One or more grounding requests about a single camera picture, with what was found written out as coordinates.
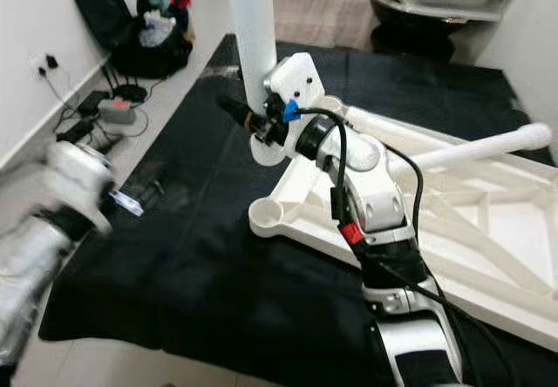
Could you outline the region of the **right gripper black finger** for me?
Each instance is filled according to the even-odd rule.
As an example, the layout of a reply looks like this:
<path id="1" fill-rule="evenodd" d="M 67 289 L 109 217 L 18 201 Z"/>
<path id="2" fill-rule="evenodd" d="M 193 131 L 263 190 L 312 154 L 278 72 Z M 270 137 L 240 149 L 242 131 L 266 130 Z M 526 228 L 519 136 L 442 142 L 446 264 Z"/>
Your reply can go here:
<path id="1" fill-rule="evenodd" d="M 258 128 L 258 116 L 251 111 L 250 105 L 227 95 L 216 97 L 216 104 L 231 117 L 238 121 L 244 131 L 255 131 Z"/>

